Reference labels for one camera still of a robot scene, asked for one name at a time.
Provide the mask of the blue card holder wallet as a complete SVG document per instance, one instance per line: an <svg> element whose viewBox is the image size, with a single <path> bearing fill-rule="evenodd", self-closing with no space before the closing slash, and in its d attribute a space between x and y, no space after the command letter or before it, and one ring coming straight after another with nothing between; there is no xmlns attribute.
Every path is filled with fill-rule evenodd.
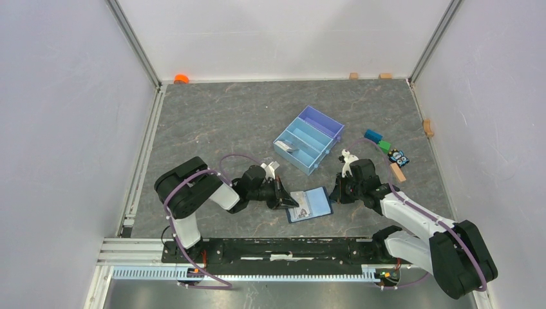
<svg viewBox="0 0 546 309"><path fill-rule="evenodd" d="M308 204L312 211L312 215L310 219L307 219L307 220L333 214L334 211L332 208L332 204L325 187L318 187L315 189L306 190L305 192L307 194ZM288 218L288 209L286 210L286 213L287 213L287 219L289 223L301 222L301 221L291 222L290 219Z"/></svg>

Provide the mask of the blue purple three-bin tray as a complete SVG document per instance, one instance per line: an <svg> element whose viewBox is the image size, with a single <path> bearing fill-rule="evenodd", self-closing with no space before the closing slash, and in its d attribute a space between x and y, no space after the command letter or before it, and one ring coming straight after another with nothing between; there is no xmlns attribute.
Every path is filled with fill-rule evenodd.
<svg viewBox="0 0 546 309"><path fill-rule="evenodd" d="M307 106L273 141L273 147L279 156L309 176L341 140L344 128L344 124ZM284 152L274 145L277 140L290 142L299 150Z"/></svg>

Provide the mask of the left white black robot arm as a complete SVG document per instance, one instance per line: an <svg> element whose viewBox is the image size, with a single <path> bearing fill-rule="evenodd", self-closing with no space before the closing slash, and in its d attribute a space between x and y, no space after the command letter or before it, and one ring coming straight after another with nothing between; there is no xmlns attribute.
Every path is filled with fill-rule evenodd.
<svg viewBox="0 0 546 309"><path fill-rule="evenodd" d="M190 263L201 257L202 236L196 211L207 201L231 214L245 209L250 201L263 201L272 210L299 207L276 175L277 167L277 162L254 164L242 176L227 182L221 173L195 156L161 175L154 190L173 229L179 256Z"/></svg>

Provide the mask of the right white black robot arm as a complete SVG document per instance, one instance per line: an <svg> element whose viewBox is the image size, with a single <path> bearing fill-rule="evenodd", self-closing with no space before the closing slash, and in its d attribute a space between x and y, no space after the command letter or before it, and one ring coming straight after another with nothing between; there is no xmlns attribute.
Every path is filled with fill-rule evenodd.
<svg viewBox="0 0 546 309"><path fill-rule="evenodd" d="M362 201L378 215L396 222L372 236L372 255L387 263L403 259L425 270L453 299L483 292L498 269L478 227L455 222L414 202L398 187L382 183L370 159L341 155L330 199L341 204Z"/></svg>

